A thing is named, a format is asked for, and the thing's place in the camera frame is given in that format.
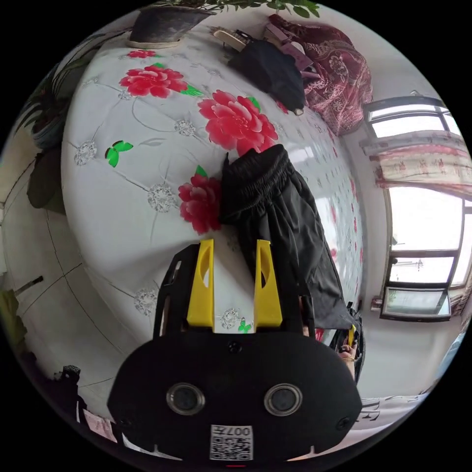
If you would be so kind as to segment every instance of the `white wall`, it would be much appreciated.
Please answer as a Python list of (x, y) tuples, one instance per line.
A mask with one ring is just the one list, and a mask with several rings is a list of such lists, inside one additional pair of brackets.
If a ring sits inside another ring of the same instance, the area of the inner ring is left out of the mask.
[[(439, 98), (426, 78), (399, 51), (384, 45), (388, 54), (369, 63), (374, 100), (409, 95), (412, 90)], [(372, 297), (381, 295), (387, 258), (387, 213), (384, 191), (375, 186), (369, 158), (359, 142), (367, 138), (365, 126), (344, 137), (353, 160), (364, 205), (366, 242), (363, 321), (366, 361), (359, 381), (362, 397), (415, 395), (435, 379), (436, 369), (460, 332), (461, 321), (405, 323), (379, 319), (370, 311)]]

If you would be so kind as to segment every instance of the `label sticker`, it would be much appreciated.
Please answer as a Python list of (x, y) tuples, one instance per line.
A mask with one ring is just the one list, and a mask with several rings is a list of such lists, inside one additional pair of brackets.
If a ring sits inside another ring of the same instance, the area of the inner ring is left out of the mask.
[(211, 425), (210, 459), (215, 461), (252, 461), (252, 426)]

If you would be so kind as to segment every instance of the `plant pot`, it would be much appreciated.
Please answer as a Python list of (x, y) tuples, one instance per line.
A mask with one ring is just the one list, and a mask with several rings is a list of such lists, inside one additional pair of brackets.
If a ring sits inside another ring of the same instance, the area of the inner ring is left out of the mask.
[(176, 46), (181, 38), (215, 12), (186, 6), (143, 8), (134, 24), (128, 45), (133, 48), (160, 49)]

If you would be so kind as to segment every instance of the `black pants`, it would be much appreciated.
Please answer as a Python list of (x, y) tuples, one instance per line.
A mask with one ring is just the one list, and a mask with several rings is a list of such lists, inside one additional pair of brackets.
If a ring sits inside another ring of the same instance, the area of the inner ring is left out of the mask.
[(257, 240), (269, 240), (273, 250), (298, 266), (311, 294), (316, 327), (350, 329), (356, 324), (343, 299), (315, 199), (285, 148), (277, 144), (260, 154), (252, 149), (232, 164), (226, 159), (221, 188), (220, 222), (237, 228), (253, 276)]

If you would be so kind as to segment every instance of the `pink curtain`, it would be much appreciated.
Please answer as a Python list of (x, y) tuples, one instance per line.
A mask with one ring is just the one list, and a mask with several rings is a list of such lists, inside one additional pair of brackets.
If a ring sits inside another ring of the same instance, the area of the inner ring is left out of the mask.
[(420, 131), (360, 145), (381, 188), (413, 186), (472, 199), (472, 160), (459, 135)]

